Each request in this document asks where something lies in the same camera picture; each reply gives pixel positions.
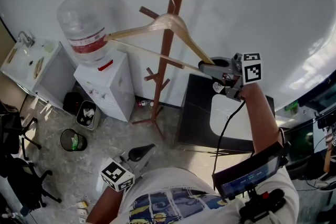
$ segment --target faucet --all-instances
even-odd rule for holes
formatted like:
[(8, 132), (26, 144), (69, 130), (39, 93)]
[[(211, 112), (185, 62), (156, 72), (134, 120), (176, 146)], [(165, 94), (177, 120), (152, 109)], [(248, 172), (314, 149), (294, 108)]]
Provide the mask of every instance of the faucet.
[(32, 45), (34, 45), (35, 41), (33, 39), (31, 39), (30, 37), (28, 37), (27, 34), (24, 31), (20, 31), (19, 34), (17, 35), (18, 40), (20, 42), (21, 42), (21, 37), (20, 37), (21, 34), (23, 34), (26, 37), (26, 39), (27, 39), (27, 41), (25, 41), (24, 39), (22, 41), (23, 44), (26, 45), (27, 48), (30, 48)]

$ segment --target black chair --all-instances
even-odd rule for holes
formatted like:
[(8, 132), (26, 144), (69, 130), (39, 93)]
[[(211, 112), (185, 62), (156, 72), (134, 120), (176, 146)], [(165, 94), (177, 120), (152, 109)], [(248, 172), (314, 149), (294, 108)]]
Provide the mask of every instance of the black chair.
[(47, 206), (42, 201), (42, 195), (45, 197), (48, 196), (58, 203), (62, 202), (61, 199), (55, 198), (42, 188), (42, 182), (47, 175), (52, 175), (52, 171), (47, 170), (39, 177), (32, 163), (26, 163), (20, 158), (12, 158), (10, 160), (10, 172), (8, 173), (7, 180), (22, 204), (20, 213), (23, 216), (28, 215), (31, 211), (41, 206)]
[(0, 121), (4, 139), (6, 140), (7, 152), (17, 154), (19, 152), (19, 137), (21, 137), (21, 148), (25, 160), (28, 160), (25, 151), (25, 139), (35, 145), (39, 150), (41, 145), (33, 142), (26, 136), (26, 132), (33, 122), (37, 123), (36, 118), (32, 118), (27, 126), (22, 127), (20, 113), (16, 107), (4, 104), (0, 100)]

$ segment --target white wall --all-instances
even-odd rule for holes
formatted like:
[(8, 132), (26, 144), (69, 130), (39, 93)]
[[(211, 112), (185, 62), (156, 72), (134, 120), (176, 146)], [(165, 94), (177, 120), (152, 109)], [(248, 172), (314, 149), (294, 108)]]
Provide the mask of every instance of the white wall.
[[(0, 14), (14, 36), (25, 30), (36, 37), (59, 39), (70, 51), (56, 19), (56, 10), (62, 1), (0, 0)], [(140, 6), (162, 14), (166, 12), (168, 0), (120, 0), (118, 5), (123, 16), (116, 28), (122, 30), (151, 21), (138, 12)], [(195, 42), (211, 57), (260, 51), (265, 69), (261, 86), (275, 98), (276, 105), (283, 105), (318, 83), (313, 81), (301, 90), (290, 87), (307, 73), (304, 63), (325, 46), (332, 34), (335, 3), (334, 0), (183, 0), (180, 16)], [(127, 41), (160, 52), (162, 33), (132, 37)], [(195, 66), (199, 61), (178, 38), (174, 39), (171, 57)], [(147, 67), (156, 71), (159, 60), (131, 53), (130, 62), (136, 94), (153, 98), (155, 84), (145, 82), (143, 77), (147, 75)], [(323, 76), (335, 69), (334, 65), (329, 61), (329, 69)], [(188, 73), (187, 69), (167, 68), (166, 77), (172, 81), (162, 91), (161, 101), (181, 104)]]

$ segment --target white t-shirt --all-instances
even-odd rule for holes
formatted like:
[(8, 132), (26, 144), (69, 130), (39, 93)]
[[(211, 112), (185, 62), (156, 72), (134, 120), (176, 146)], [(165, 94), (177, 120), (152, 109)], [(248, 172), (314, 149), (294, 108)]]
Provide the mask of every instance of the white t-shirt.
[[(294, 224), (299, 197), (285, 168), (256, 187), (257, 193), (280, 188), (285, 205), (272, 215), (272, 222)], [(123, 197), (119, 215), (111, 224), (237, 224), (239, 210), (247, 200), (223, 201), (204, 181), (189, 171), (161, 168), (143, 175)]]

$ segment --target bottle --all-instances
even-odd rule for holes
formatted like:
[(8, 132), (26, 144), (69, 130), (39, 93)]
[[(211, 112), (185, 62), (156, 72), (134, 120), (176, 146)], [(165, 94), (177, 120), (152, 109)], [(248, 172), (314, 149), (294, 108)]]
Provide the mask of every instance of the bottle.
[(138, 102), (138, 106), (146, 106), (150, 103), (149, 100), (142, 100)]
[(114, 46), (104, 41), (113, 32), (113, 0), (64, 0), (57, 20), (76, 58), (85, 66), (102, 67), (112, 60)]

